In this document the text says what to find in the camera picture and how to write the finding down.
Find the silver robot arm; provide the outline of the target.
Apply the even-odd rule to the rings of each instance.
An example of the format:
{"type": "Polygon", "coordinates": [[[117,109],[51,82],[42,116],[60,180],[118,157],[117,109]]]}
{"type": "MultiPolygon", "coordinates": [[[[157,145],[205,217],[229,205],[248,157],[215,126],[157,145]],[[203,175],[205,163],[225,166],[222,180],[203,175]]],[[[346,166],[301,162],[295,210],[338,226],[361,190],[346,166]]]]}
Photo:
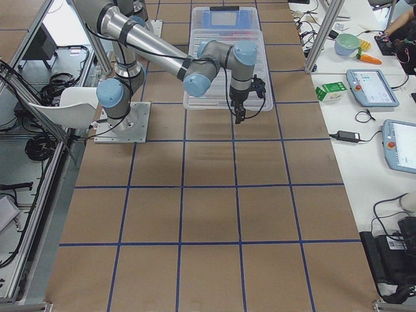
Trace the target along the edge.
{"type": "Polygon", "coordinates": [[[133,18],[133,4],[121,8],[117,1],[74,1],[84,25],[98,38],[110,40],[120,49],[118,62],[129,68],[125,52],[140,55],[175,75],[183,90],[199,98],[211,87],[218,73],[226,77],[225,96],[236,124],[248,119],[244,102],[251,92],[266,98],[265,82],[254,73],[257,46],[251,41],[229,45],[206,40],[192,57],[147,30],[133,18]]]}

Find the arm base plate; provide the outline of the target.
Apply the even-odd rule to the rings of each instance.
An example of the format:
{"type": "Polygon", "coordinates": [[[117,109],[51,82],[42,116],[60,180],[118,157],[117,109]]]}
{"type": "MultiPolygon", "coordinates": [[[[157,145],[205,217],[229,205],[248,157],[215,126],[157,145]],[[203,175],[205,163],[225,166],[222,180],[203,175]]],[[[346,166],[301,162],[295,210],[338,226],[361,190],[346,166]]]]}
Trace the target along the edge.
{"type": "Polygon", "coordinates": [[[100,118],[106,121],[94,127],[97,134],[93,138],[94,142],[98,144],[145,143],[150,110],[150,102],[131,102],[129,114],[120,125],[116,126],[118,121],[108,119],[107,113],[102,109],[100,118]]]}
{"type": "Polygon", "coordinates": [[[161,38],[162,28],[162,20],[148,20],[145,22],[143,37],[147,46],[155,47],[163,43],[161,38]]]}

